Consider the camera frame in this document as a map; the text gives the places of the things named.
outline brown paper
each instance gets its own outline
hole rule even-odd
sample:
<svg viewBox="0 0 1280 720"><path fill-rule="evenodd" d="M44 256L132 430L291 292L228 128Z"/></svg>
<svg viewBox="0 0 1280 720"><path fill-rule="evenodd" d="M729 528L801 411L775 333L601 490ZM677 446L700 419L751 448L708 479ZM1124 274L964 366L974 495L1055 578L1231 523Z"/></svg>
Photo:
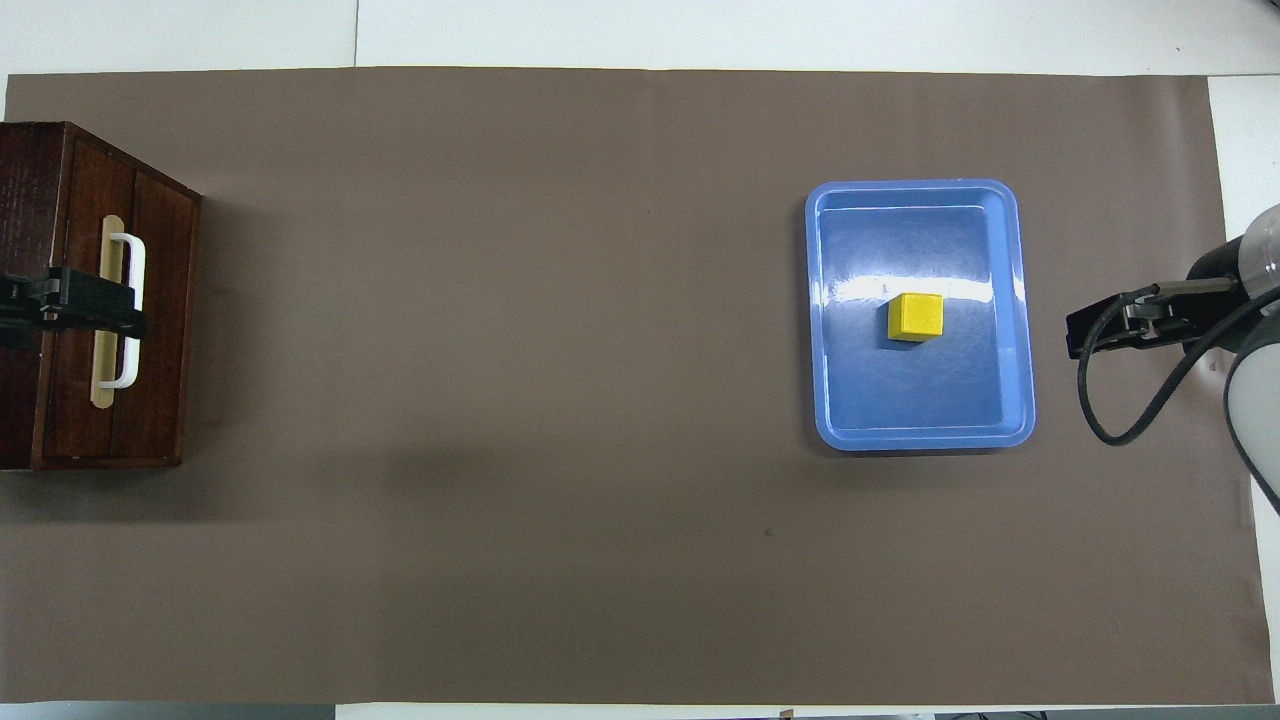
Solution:
<svg viewBox="0 0 1280 720"><path fill-rule="evenodd" d="M14 77L205 195L182 468L0 478L0 700L1270 702L1221 377L1107 448L1062 318L1224 240L1203 78ZM813 429L801 202L993 177L1039 425ZM1100 357L1103 420L1176 350Z"/></svg>

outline cabinet door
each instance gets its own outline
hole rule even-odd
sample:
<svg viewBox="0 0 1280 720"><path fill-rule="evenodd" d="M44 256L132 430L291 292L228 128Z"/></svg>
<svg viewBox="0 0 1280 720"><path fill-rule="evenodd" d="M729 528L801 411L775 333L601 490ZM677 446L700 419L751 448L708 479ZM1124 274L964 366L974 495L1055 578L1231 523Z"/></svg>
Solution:
<svg viewBox="0 0 1280 720"><path fill-rule="evenodd" d="M70 205L61 264L97 274L102 218L128 218L133 202L133 168L77 138L73 143ZM90 402L93 333L56 334L49 378L45 457L49 465L92 465L111 451L114 407Z"/></svg>
<svg viewBox="0 0 1280 720"><path fill-rule="evenodd" d="M129 232L147 245L147 338L142 341L138 379L115 393L114 457L152 457L177 462L182 454L184 348L191 290L191 236L196 204L138 173Z"/></svg>

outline black cable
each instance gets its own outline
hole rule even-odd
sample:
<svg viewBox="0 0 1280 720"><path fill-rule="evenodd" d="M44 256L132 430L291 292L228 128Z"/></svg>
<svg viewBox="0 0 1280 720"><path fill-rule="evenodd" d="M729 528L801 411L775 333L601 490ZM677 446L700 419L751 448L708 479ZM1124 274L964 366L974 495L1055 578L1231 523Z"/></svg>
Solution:
<svg viewBox="0 0 1280 720"><path fill-rule="evenodd" d="M1080 364L1075 370L1075 389L1080 396L1080 410L1084 413L1084 421L1089 424L1089 429L1093 434L1098 436L1098 439L1111 446L1129 445L1138 436L1140 436L1156 419L1156 415L1165 407L1169 402L1169 397L1174 395L1178 389L1179 383L1190 373L1196 363L1204 356L1206 352L1212 348L1224 334L1231 331L1236 324L1244 318L1257 313L1258 310L1271 305L1272 302L1280 300L1280 287L1274 287L1267 292L1263 292L1257 299L1240 305L1225 318L1219 320L1216 325L1208 329L1194 345L1187 351L1187 355L1178 361L1169 377L1165 378L1165 383L1160 386L1156 395L1147 404L1147 409L1142 411L1142 415L1134 420L1133 425L1128 430L1114 436L1108 433L1102 424L1098 421L1097 415L1093 414L1093 405L1089 402L1089 356L1093 355L1097 345L1098 337L1102 334L1102 329L1115 319L1116 315L1124 309L1125 305L1132 305L1135 300L1140 297L1147 297L1160 292L1160 286L1151 284L1133 292L1125 292L1115 300L1106 310L1098 315L1093 325L1089 328L1089 333L1084 336L1084 345L1080 348Z"/></svg>

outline wooden panel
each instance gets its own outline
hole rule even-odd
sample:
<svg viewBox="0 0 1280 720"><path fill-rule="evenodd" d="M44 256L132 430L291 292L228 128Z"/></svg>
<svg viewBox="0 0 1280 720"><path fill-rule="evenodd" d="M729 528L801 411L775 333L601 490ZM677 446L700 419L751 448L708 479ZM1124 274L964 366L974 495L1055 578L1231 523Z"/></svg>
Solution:
<svg viewBox="0 0 1280 720"><path fill-rule="evenodd" d="M148 329L138 380L115 393L114 457L157 457L177 464L180 456L195 213L191 197L146 173L137 174L128 227L147 245L142 310Z"/></svg>
<svg viewBox="0 0 1280 720"><path fill-rule="evenodd" d="M0 126L0 272L35 277L50 264L59 224L61 123ZM0 468L27 468L40 384L38 350L0 347Z"/></svg>
<svg viewBox="0 0 1280 720"><path fill-rule="evenodd" d="M67 250L61 263L97 274L102 217L129 217L133 168L77 138L73 143ZM113 409L90 404L93 333L64 332L54 341L45 455L93 457L110 452Z"/></svg>

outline beige handle backing plate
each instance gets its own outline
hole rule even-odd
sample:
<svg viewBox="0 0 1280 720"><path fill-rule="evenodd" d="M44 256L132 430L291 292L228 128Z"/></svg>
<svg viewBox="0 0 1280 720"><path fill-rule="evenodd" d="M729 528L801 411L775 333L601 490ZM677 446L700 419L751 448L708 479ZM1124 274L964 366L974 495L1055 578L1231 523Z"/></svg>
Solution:
<svg viewBox="0 0 1280 720"><path fill-rule="evenodd" d="M120 282L124 268L124 246L111 240L114 232L124 232L124 220L116 215L102 218L102 255L97 273L111 282ZM102 387L104 382L115 377L115 333L93 332L93 377L90 380L90 402L104 410L115 402L115 391Z"/></svg>

